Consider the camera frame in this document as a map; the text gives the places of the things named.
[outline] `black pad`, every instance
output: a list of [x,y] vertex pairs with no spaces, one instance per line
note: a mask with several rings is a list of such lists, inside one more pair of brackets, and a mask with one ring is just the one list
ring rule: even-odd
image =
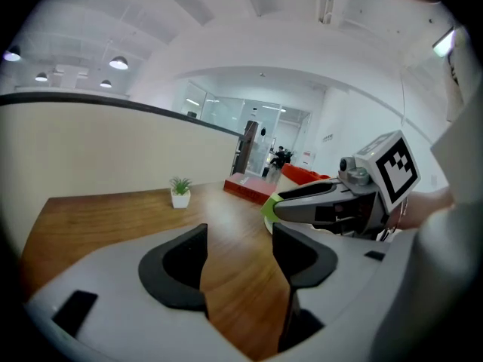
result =
[[70,336],[75,337],[96,300],[97,294],[77,290],[66,300],[52,320]]
[[385,255],[386,254],[384,254],[382,252],[377,252],[376,250],[370,250],[364,256],[370,257],[371,259],[374,259],[374,260],[377,260],[379,262],[382,262],[384,260],[384,256]]
[[139,279],[161,304],[203,311],[208,317],[205,295],[199,290],[207,257],[208,225],[200,224],[144,255],[137,269]]
[[273,224],[272,242],[273,256],[295,290],[318,286],[337,267],[331,248],[280,223]]

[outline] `black cutout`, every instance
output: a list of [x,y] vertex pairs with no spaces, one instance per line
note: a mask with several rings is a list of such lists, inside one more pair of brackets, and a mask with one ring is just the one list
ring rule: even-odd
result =
[[203,311],[208,317],[205,295],[199,290],[207,239],[208,225],[200,224],[144,255],[137,271],[149,295],[167,307]]
[[95,293],[77,290],[64,302],[52,320],[70,336],[75,337],[96,299]]
[[337,267],[337,254],[329,247],[273,224],[273,256],[290,284],[290,299],[278,351],[287,350],[324,327],[311,312],[300,309],[297,289],[316,287]]
[[278,195],[284,200],[291,200],[293,198],[302,198],[333,192],[335,188],[336,185],[333,183],[316,183],[313,185],[303,186],[302,188],[290,190],[288,192],[281,192]]
[[335,207],[315,207],[315,221],[335,222]]
[[386,255],[385,253],[377,252],[376,250],[370,250],[364,256],[370,257],[371,259],[378,260],[378,261],[382,262],[384,260],[385,255]]
[[386,226],[387,221],[389,220],[389,214],[384,214],[383,218],[380,220],[382,226]]

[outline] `ceiling light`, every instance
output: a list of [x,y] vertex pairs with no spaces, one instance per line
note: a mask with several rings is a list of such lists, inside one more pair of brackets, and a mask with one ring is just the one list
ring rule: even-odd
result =
[[192,103],[193,105],[199,106],[198,102],[195,102],[194,100],[191,100],[190,98],[186,98],[186,101]]
[[15,45],[3,53],[3,58],[9,62],[20,60],[20,47]]
[[41,72],[35,77],[36,81],[47,81],[47,74],[45,72]]
[[276,107],[270,107],[270,106],[262,106],[262,107],[265,107],[265,109],[277,110],[277,111],[280,111],[280,112],[286,112],[287,111],[285,109],[277,109]]
[[433,46],[432,49],[439,57],[445,57],[454,46],[453,43],[454,29],[446,32]]
[[109,62],[109,65],[114,69],[128,69],[128,61],[125,57],[115,57]]
[[110,82],[110,81],[105,80],[105,81],[102,81],[102,82],[99,84],[99,86],[101,86],[101,87],[105,87],[105,88],[111,88],[111,87],[112,87],[112,84],[111,84],[111,82]]

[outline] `glass door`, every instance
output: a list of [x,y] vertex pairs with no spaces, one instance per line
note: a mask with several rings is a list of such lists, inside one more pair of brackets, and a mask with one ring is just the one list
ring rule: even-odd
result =
[[238,123],[238,132],[244,132],[247,121],[256,121],[258,123],[257,135],[248,158],[247,172],[262,176],[263,170],[265,167],[268,167],[266,159],[272,145],[273,134],[280,111],[280,105],[274,103],[245,100],[245,105],[240,114],[240,122]]
[[188,82],[184,94],[181,112],[189,117],[200,119],[205,104],[206,91]]
[[276,148],[283,146],[292,154],[292,164],[296,164],[302,154],[309,123],[309,112],[282,107],[274,137],[277,138]]

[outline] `white device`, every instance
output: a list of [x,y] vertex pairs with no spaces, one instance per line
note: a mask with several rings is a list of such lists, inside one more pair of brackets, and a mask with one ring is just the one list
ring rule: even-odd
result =
[[400,130],[386,133],[340,160],[339,176],[281,192],[274,214],[335,234],[375,240],[390,213],[420,181]]
[[356,167],[363,167],[380,188],[387,213],[397,207],[420,181],[413,153],[402,131],[378,136],[354,154]]
[[[205,300],[203,294],[170,275],[166,256],[153,253],[155,261],[148,261],[141,268],[150,251],[168,245],[175,253],[171,258],[184,261],[171,267],[177,270],[176,275],[182,268],[195,275],[199,284],[204,260],[195,266],[186,265],[186,256],[179,251],[189,248],[191,259],[200,253],[206,256],[206,232],[202,241],[196,241],[198,235],[203,235],[202,230],[202,225],[187,226],[95,250],[44,285],[27,302],[26,310],[48,340],[69,360],[248,362],[210,324],[205,309],[191,305],[193,294],[198,296],[195,298],[198,303],[199,298],[201,302]],[[146,271],[152,274],[151,288],[146,288],[143,282]],[[86,312],[78,332],[69,334],[52,318],[76,290],[95,293],[98,297]]]

